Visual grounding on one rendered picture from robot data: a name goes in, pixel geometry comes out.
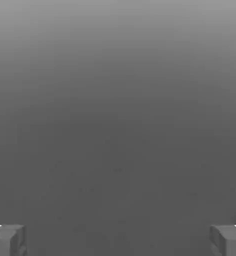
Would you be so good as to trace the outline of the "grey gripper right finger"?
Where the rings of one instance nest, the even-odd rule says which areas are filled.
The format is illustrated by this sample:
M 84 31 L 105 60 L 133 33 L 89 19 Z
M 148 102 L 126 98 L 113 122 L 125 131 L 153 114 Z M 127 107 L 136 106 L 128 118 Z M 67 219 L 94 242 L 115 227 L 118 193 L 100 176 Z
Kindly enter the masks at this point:
M 212 256 L 236 256 L 236 224 L 211 225 L 209 239 Z

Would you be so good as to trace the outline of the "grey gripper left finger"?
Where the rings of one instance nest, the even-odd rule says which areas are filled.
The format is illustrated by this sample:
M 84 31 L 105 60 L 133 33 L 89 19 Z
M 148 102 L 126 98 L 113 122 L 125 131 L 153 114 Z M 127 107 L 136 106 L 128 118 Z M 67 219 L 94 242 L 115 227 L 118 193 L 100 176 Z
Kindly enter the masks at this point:
M 27 228 L 25 225 L 0 225 L 0 256 L 27 256 Z

